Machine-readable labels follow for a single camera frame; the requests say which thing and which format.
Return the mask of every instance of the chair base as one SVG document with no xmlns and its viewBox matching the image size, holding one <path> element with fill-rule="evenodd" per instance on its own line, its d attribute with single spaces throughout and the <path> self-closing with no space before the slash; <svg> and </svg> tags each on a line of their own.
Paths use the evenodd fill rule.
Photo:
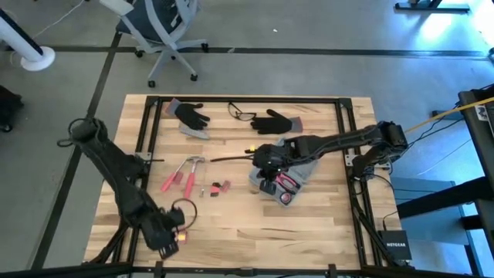
<svg viewBox="0 0 494 278">
<path fill-rule="evenodd" d="M 205 39 L 195 39 L 195 40 L 177 42 L 175 46 L 176 49 L 172 49 L 170 46 L 166 46 L 166 45 L 156 46 L 151 51 L 149 51 L 149 49 L 147 51 L 144 51 L 139 46 L 136 48 L 135 54 L 138 58 L 141 58 L 144 52 L 155 53 L 161 51 L 161 54 L 157 58 L 157 61 L 154 64 L 153 69 L 147 76 L 148 87 L 150 88 L 156 87 L 156 79 L 161 74 L 164 65 L 170 60 L 177 60 L 178 62 L 180 62 L 183 66 L 185 66 L 188 72 L 191 73 L 191 81 L 197 81 L 198 79 L 197 72 L 192 68 L 192 66 L 187 62 L 187 60 L 178 52 L 178 50 L 188 47 L 201 46 L 202 51 L 207 53 L 209 52 L 208 41 Z"/>
</svg>

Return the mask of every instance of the office chair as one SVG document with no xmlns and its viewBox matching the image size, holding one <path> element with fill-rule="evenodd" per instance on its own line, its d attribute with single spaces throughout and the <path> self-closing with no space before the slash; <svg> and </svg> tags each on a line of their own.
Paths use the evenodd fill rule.
<svg viewBox="0 0 494 278">
<path fill-rule="evenodd" d="M 147 77 L 147 85 L 156 87 L 156 79 L 170 59 L 178 60 L 191 73 L 191 80 L 196 81 L 198 74 L 178 52 L 179 49 L 201 46 L 208 51 L 205 39 L 179 42 L 191 26 L 196 12 L 200 9 L 198 0 L 136 0 L 134 5 L 125 0 L 100 0 L 120 17 L 116 30 L 131 34 L 138 42 L 135 55 L 161 52 L 153 69 Z"/>
</svg>

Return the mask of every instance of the hammer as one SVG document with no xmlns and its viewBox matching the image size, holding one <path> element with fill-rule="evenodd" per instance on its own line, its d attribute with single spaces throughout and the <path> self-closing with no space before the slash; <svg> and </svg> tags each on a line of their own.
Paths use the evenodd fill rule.
<svg viewBox="0 0 494 278">
<path fill-rule="evenodd" d="M 194 180 L 195 180 L 195 166 L 197 165 L 198 162 L 204 162 L 205 159 L 203 157 L 199 156 L 194 156 L 194 157 L 189 157 L 187 158 L 188 161 L 192 161 L 194 164 L 192 165 L 192 171 L 188 175 L 187 178 L 187 184 L 185 185 L 185 192 L 184 192 L 184 198 L 189 198 L 191 197 L 191 192 L 192 192 L 192 186 L 194 185 Z"/>
</svg>

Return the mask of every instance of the wooden tabletop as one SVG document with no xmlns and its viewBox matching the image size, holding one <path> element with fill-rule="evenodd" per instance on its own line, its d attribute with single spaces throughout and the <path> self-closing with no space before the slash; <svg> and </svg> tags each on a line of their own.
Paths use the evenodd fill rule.
<svg viewBox="0 0 494 278">
<path fill-rule="evenodd" d="M 128 154 L 135 150 L 146 97 L 127 95 L 123 105 L 114 142 Z M 352 102 L 357 128 L 376 123 L 370 98 L 354 97 Z M 244 112 L 256 112 L 258 116 L 267 116 L 266 109 L 269 108 L 287 117 L 300 116 L 303 134 L 327 136 L 338 133 L 334 105 L 237 103 L 237 106 Z M 154 159 L 164 159 L 165 162 L 153 162 L 147 191 L 158 206 L 167 210 L 175 199 L 183 196 L 191 165 L 182 168 L 184 177 L 180 185 L 172 185 L 165 193 L 161 192 L 161 185 L 185 158 L 200 155 L 208 161 L 243 155 L 251 145 L 274 143 L 279 139 L 279 135 L 258 135 L 249 122 L 232 118 L 226 103 L 204 103 L 199 112 L 211 118 L 208 125 L 211 140 L 186 137 L 178 131 L 177 119 L 161 113 Z M 299 135 L 288 133 L 282 136 Z M 180 245 L 177 254 L 164 261 L 164 266 L 326 269 L 328 264 L 334 263 L 339 270 L 360 269 L 341 151 L 326 154 L 320 159 L 308 183 L 288 208 L 259 194 L 259 189 L 249 184 L 251 161 L 207 161 L 197 166 L 191 194 L 191 200 L 198 207 L 198 219 L 188 230 L 188 241 Z M 376 173 L 389 178 L 385 171 L 377 170 Z M 222 183 L 224 180 L 232 182 L 231 189 L 227 193 L 221 192 L 216 198 L 209 197 L 212 182 Z M 204 198 L 199 197 L 202 186 L 206 190 Z M 368 188 L 376 227 L 380 229 L 382 218 L 396 211 L 393 191 L 379 179 L 369 181 Z M 183 204 L 182 208 L 186 221 L 190 221 L 193 216 L 191 206 Z M 85 260 L 92 259 L 107 244 L 118 223 L 113 192 L 104 183 Z M 387 217 L 386 225 L 389 229 L 399 229 L 398 214 Z M 373 263 L 370 239 L 365 229 L 362 230 L 367 261 Z M 123 259 L 127 257 L 128 239 L 127 235 Z M 134 265 L 154 266 L 157 260 L 160 260 L 158 253 L 146 247 L 141 235 Z"/>
</svg>

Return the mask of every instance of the red handle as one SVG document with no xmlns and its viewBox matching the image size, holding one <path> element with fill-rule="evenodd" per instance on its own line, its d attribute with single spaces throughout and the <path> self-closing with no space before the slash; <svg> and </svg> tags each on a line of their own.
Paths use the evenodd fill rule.
<svg viewBox="0 0 494 278">
<path fill-rule="evenodd" d="M 191 197 L 192 185 L 194 185 L 195 175 L 194 173 L 190 173 L 187 179 L 187 185 L 185 185 L 184 198 Z"/>
<path fill-rule="evenodd" d="M 161 191 L 165 192 L 170 188 L 170 185 L 175 179 L 175 176 L 177 176 L 177 173 L 173 173 L 170 175 L 170 177 L 167 178 L 167 180 L 163 183 L 163 186 L 161 186 Z"/>
</svg>

